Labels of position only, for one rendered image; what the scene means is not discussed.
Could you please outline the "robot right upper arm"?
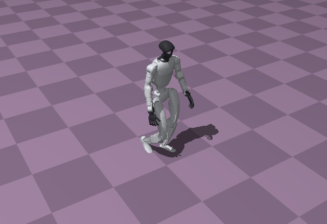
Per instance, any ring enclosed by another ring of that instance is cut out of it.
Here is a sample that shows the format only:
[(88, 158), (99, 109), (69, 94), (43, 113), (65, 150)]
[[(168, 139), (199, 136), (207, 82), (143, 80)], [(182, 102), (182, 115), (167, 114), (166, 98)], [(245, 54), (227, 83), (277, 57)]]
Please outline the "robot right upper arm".
[(157, 64), (152, 63), (152, 64), (148, 65), (146, 68), (146, 72), (147, 72), (147, 74), (146, 74), (144, 89), (146, 86), (149, 86), (151, 89), (151, 92), (152, 92), (153, 86), (151, 85), (151, 82), (153, 81), (154, 74), (157, 72)]

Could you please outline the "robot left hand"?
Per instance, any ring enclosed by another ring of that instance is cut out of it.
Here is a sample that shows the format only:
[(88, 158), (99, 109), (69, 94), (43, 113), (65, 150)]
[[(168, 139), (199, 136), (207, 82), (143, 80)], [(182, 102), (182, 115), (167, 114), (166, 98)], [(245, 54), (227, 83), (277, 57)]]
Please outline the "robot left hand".
[(189, 106), (190, 106), (190, 108), (192, 109), (193, 107), (194, 107), (194, 102), (193, 102), (193, 99), (192, 99), (192, 97), (191, 97), (191, 93), (189, 93), (189, 91), (185, 91), (185, 96), (186, 97), (188, 97), (188, 99), (189, 99), (189, 101), (190, 101), (190, 104), (189, 104)]

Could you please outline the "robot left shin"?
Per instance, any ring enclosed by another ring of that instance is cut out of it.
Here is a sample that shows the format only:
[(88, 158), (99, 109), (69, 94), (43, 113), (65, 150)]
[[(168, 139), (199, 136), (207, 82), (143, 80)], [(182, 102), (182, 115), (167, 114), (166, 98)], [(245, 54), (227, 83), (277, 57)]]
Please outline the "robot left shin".
[(173, 135), (173, 133), (174, 133), (174, 131), (176, 129), (176, 126), (177, 126), (177, 123), (173, 127), (168, 127), (167, 126), (167, 139), (164, 140), (164, 143), (162, 143), (162, 146), (165, 147), (169, 143), (169, 141), (170, 141), (170, 139), (171, 139), (171, 137), (172, 137), (172, 135)]

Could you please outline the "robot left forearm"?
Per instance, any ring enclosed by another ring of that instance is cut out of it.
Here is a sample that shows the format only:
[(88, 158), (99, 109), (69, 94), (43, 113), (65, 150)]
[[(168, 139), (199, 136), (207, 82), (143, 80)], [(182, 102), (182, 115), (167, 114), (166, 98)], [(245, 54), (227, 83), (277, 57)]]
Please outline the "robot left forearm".
[[(185, 78), (183, 76), (183, 78), (179, 79), (178, 82), (180, 83), (180, 86), (181, 86), (181, 89), (183, 91), (183, 94), (185, 94), (185, 91), (189, 91), (188, 90), (188, 87), (187, 87), (187, 84), (185, 82)], [(190, 91), (189, 91), (190, 92)], [(186, 94), (185, 94), (186, 95)]]

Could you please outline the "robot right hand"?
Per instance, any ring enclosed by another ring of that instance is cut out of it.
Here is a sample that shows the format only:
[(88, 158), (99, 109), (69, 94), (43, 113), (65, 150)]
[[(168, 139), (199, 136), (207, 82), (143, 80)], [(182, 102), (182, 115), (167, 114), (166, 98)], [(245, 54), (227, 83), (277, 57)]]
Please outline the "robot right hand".
[[(157, 123), (157, 121), (156, 121), (156, 119), (160, 122), (160, 120), (156, 117), (156, 114), (154, 114), (155, 113), (155, 111), (154, 111), (154, 107), (152, 107), (152, 110), (153, 110), (153, 112), (148, 112), (149, 113), (149, 124), (150, 125), (159, 125), (158, 123)], [(156, 123), (156, 124), (155, 124)]]

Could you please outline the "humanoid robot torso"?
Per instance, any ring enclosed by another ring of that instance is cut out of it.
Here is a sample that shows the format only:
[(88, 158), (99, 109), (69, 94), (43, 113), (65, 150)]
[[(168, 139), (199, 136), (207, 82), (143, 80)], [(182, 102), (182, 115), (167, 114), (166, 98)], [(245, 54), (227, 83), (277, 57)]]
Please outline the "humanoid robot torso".
[[(164, 61), (164, 59), (161, 60)], [(173, 57), (170, 57), (168, 62), (162, 62), (161, 60), (159, 61), (156, 58), (152, 62), (157, 64), (157, 72), (154, 74), (152, 84), (156, 86), (156, 90), (153, 93), (154, 98), (157, 97), (162, 103), (166, 101), (169, 96), (169, 90), (166, 86), (171, 80), (175, 60)]]

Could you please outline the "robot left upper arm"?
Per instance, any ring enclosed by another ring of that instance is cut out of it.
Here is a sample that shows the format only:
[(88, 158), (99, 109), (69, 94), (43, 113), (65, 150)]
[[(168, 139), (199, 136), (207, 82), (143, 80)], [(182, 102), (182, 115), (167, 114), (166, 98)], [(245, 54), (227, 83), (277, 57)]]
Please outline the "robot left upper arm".
[(175, 55), (172, 55), (172, 57), (175, 60), (175, 66), (174, 66), (174, 70), (176, 72), (175, 77), (179, 80), (183, 78), (183, 73), (181, 72), (180, 58)]

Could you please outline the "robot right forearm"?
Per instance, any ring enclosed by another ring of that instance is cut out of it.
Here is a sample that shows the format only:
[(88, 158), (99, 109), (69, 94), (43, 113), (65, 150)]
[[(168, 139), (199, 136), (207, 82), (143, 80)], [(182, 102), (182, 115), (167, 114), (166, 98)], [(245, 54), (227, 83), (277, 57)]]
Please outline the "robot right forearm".
[(151, 93), (151, 89), (149, 86), (145, 87), (145, 97), (146, 97), (146, 102), (147, 102), (147, 107), (148, 107), (148, 112), (153, 112), (152, 107), (153, 107), (153, 99), (152, 99), (152, 93)]

